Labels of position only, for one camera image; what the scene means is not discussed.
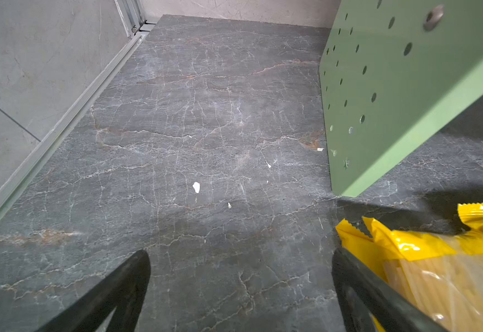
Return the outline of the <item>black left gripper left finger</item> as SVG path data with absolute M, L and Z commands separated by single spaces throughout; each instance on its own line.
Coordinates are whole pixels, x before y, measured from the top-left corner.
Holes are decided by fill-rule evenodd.
M 97 331 L 111 316 L 107 331 L 134 331 L 151 276 L 149 255 L 136 251 L 117 269 L 39 331 Z

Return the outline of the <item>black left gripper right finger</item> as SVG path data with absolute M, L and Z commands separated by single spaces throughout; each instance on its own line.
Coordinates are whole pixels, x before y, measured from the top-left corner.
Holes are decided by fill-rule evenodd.
M 338 248 L 332 278 L 347 331 L 445 331 L 415 308 L 349 250 Z

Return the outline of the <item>yellow Pastatime spaghetti package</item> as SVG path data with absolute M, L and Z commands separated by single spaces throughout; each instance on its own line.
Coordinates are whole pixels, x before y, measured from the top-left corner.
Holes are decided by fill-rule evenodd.
M 390 230 L 364 218 L 391 285 L 449 331 L 483 331 L 483 233 Z

